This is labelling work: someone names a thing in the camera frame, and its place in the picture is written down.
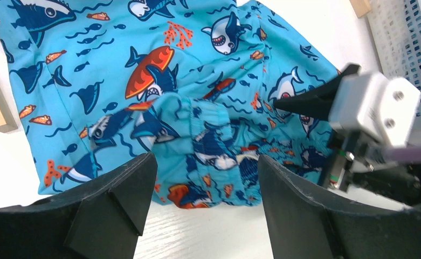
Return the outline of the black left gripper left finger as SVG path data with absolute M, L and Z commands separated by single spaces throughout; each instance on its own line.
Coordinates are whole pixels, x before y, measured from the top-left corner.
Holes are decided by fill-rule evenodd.
M 0 258 L 133 258 L 156 173 L 146 153 L 29 206 L 0 208 Z

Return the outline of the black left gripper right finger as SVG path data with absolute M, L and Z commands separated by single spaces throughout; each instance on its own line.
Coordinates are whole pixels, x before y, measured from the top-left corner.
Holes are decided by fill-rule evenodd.
M 359 203 L 267 155 L 258 174 L 274 258 L 421 258 L 421 205 L 389 210 Z

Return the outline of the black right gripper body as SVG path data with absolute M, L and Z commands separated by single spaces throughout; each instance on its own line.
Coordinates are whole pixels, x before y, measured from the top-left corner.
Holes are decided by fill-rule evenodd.
M 367 151 L 373 145 L 378 145 L 378 141 L 362 130 L 333 130 L 327 142 L 332 153 L 325 160 L 318 185 L 343 192 L 351 185 L 373 191 L 367 176 L 355 175 L 374 170 L 366 159 Z

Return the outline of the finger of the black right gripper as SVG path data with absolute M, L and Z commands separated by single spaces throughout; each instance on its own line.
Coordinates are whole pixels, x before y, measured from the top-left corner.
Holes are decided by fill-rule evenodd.
M 295 97 L 276 100 L 273 106 L 285 112 L 328 121 L 330 110 L 343 79 L 348 76 L 358 75 L 360 69 L 360 65 L 350 63 L 341 74 L 322 86 Z

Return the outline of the teal fish print shorts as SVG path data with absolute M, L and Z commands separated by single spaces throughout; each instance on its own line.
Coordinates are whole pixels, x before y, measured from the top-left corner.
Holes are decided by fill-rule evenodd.
M 330 154 L 274 103 L 337 69 L 258 1 L 0 1 L 0 41 L 39 194 L 152 152 L 154 201 L 255 206 L 261 155 L 318 183 Z

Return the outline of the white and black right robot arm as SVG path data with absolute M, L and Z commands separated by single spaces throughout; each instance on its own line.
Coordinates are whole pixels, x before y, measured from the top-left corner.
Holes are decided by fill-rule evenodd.
M 355 186 L 404 203 L 421 203 L 421 131 L 414 129 L 421 93 L 404 78 L 359 73 L 349 64 L 319 87 L 299 90 L 297 69 L 283 74 L 269 98 L 281 114 L 297 114 L 307 136 L 329 123 L 326 147 L 303 146 L 298 173 L 317 171 L 318 184 L 340 191 Z

